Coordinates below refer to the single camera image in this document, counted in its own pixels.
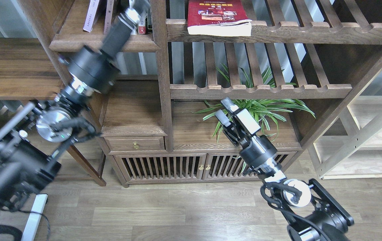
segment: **wooden cabinet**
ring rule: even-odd
[[[102,23],[96,24],[92,33],[81,30],[87,0],[19,2],[56,70],[67,83],[70,76],[58,63],[58,52],[76,52],[84,44],[100,47],[104,37]],[[203,122],[202,114],[191,113],[205,107],[203,99],[218,100],[227,96],[231,99],[303,99],[315,112],[316,119],[304,111],[285,115],[287,122],[280,123],[278,137],[271,138],[279,153],[287,155],[282,161],[286,169],[322,136],[382,69],[382,0],[336,0],[334,4],[329,0],[316,0],[315,7],[323,16],[322,21],[313,19],[304,0],[285,2],[282,4],[293,6],[296,21],[286,21],[290,18],[284,16],[281,1],[242,0],[248,17],[253,19],[252,36],[216,37],[189,35],[185,18],[169,17],[169,1],[150,0],[154,33],[132,36],[123,51],[154,52],[157,76],[119,76],[109,98],[95,96],[90,103],[89,116],[103,132],[100,145],[105,154],[115,155],[108,159],[118,167],[115,171],[124,185],[138,181],[162,182],[161,179],[166,182],[242,179],[234,176],[238,166],[235,160],[219,157],[217,161],[216,156],[232,157],[239,149],[224,137],[219,142],[212,137],[215,119]],[[254,3],[265,4],[264,11],[269,18],[258,19]],[[184,7],[187,5],[188,1],[184,1]],[[172,78],[172,42],[179,42],[184,49],[181,83],[174,83]],[[204,42],[202,63],[197,63],[192,54],[197,50],[193,49],[196,42]],[[223,46],[229,84],[217,79],[214,42]],[[243,43],[245,51],[240,56],[237,56],[235,43]],[[287,54],[286,64],[293,72],[295,86],[286,84],[275,43],[280,43],[276,45]],[[296,43],[303,44],[303,58],[298,55]],[[260,51],[267,56],[274,87],[260,78],[263,72],[259,65]],[[247,88],[240,81],[238,57],[248,63],[253,88]],[[194,78],[197,64],[206,69],[202,82]],[[135,149],[136,146],[128,142],[131,140],[133,144],[133,140],[138,139],[146,140],[142,145],[136,142],[142,149]],[[165,167],[160,157],[173,159],[165,161],[171,165],[167,166],[168,173],[166,169],[160,172],[159,168]],[[191,160],[186,164],[187,157],[193,157],[192,165]]]

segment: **black cable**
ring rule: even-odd
[[[35,212],[35,211],[18,210],[18,212],[25,213],[25,214],[37,214],[37,215],[41,215],[41,217],[45,218],[45,220],[47,221],[47,241],[50,240],[50,234],[51,234],[50,221],[46,215],[39,213],[39,212]]]
[[[293,216],[294,218],[297,218],[297,219],[299,219],[299,220],[301,220],[301,221],[304,221],[304,222],[308,223],[308,224],[309,224],[310,226],[312,226],[318,233],[320,233],[320,234],[326,239],[326,241],[331,241],[331,239],[327,236],[327,234],[326,234],[323,230],[321,230],[321,228],[319,228],[319,227],[318,227],[315,223],[313,223],[312,221],[309,221],[309,220],[307,220],[307,219],[301,217],[300,215],[297,215],[297,214],[294,213],[294,212],[290,212],[290,211],[288,211],[288,210],[285,210],[285,209],[282,209],[282,208],[275,207],[275,206],[273,205],[273,203],[276,204],[276,205],[278,205],[279,207],[281,207],[281,204],[279,205],[279,203],[281,203],[281,201],[280,201],[278,198],[269,197],[269,196],[266,194],[265,189],[266,189],[266,185],[263,185],[263,186],[261,187],[261,189],[260,189],[260,191],[261,191],[261,195],[262,195],[263,198],[267,201],[268,205],[269,205],[272,209],[277,210],[277,211],[280,211],[280,212],[285,213],[285,214],[289,214],[289,215]]]

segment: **red book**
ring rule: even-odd
[[[241,0],[190,0],[188,33],[213,36],[250,36],[251,21]]]

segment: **book cover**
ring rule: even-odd
[[[106,9],[106,0],[90,0],[83,30],[91,32],[101,12]]]
[[[189,34],[250,36],[250,22],[241,0],[190,0],[188,4]]]
[[[105,15],[105,27],[103,34],[107,34],[113,24],[113,20],[116,17],[119,0],[107,0],[106,15]]]

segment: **drawer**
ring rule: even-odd
[[[164,150],[162,136],[105,137],[110,151],[160,151]]]

